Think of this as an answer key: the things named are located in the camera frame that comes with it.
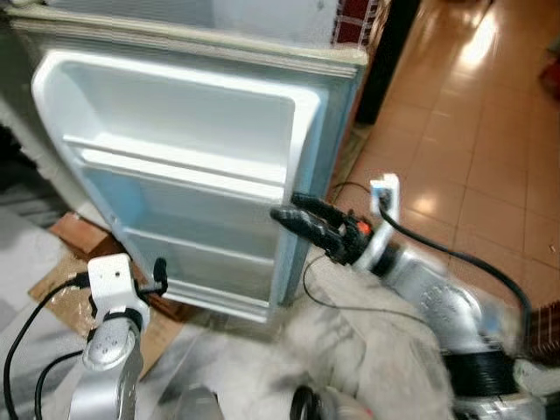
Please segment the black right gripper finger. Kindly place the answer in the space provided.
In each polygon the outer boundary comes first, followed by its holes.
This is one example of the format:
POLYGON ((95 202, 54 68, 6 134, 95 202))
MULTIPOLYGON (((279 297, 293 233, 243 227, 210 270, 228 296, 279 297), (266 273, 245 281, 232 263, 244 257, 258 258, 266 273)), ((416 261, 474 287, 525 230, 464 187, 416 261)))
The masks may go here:
POLYGON ((312 213, 294 206, 273 206, 269 209, 269 217, 281 227, 288 229, 293 235, 305 239, 319 248, 337 248, 339 235, 335 228, 312 213))
POLYGON ((339 225, 347 218, 347 214, 341 212, 338 207, 319 199, 312 193, 293 192, 290 203, 293 207, 299 208, 300 211, 315 215, 331 225, 339 225))

